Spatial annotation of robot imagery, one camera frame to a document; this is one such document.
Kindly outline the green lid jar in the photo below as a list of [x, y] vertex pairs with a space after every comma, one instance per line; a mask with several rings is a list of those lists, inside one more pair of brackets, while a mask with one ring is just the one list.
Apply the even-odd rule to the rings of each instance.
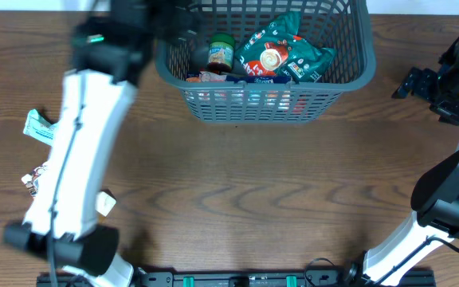
[[210, 39], [207, 68], [218, 73], [233, 69], [235, 39], [227, 33], [216, 33]]

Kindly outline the beige brown snack pouch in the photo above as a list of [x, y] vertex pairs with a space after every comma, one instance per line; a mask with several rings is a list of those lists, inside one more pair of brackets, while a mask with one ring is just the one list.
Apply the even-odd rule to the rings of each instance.
[[[35, 198], [39, 190], [39, 179], [48, 169], [48, 162], [35, 167], [30, 173], [23, 175], [22, 183], [27, 188], [29, 194]], [[109, 189], [101, 190], [96, 196], [96, 212], [100, 222], [104, 221], [117, 203], [116, 198]]]

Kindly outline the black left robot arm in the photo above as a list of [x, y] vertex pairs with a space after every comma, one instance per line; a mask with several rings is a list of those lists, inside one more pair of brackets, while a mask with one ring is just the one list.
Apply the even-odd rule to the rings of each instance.
[[118, 230], [98, 222], [96, 197], [155, 40], [185, 43], [200, 21], [191, 1], [120, 0], [73, 29], [47, 167], [25, 217], [2, 234], [6, 245], [49, 263], [51, 285], [58, 269], [93, 286], [134, 285], [135, 267], [117, 252]]

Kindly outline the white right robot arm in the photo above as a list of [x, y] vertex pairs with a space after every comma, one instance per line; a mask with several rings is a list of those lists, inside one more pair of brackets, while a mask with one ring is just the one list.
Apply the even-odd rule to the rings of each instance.
[[[393, 96], [409, 94], [427, 101], [444, 123], [459, 126], [459, 37], [441, 55], [441, 68], [412, 68]], [[417, 181], [412, 211], [381, 244], [351, 265], [349, 286], [398, 286], [404, 276], [439, 246], [453, 247], [459, 239], [459, 141], [456, 151]]]

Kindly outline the teal wet wipes packet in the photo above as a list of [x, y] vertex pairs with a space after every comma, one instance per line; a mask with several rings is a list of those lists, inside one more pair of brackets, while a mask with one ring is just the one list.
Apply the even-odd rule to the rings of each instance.
[[57, 126], [57, 123], [49, 122], [37, 109], [32, 109], [27, 114], [23, 134], [52, 146]]

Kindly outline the green coffee sachet bag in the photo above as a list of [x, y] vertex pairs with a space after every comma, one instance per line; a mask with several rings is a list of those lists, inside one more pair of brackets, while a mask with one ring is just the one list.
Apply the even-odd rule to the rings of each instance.
[[317, 82], [335, 58], [333, 48], [316, 48], [298, 35], [301, 13], [290, 11], [258, 29], [235, 50], [249, 76], [287, 76]]

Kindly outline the colourful tissue multipack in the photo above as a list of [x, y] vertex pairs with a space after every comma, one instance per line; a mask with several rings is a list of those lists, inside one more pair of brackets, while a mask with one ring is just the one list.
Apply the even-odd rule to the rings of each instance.
[[201, 88], [182, 91], [187, 103], [198, 104], [202, 112], [210, 105], [218, 113], [228, 108], [234, 118], [243, 108], [249, 108], [252, 114], [256, 114], [259, 108], [268, 114], [287, 112], [294, 102], [291, 91], [279, 89], [293, 82], [289, 76], [242, 76], [202, 70], [188, 73], [186, 82], [202, 85]]

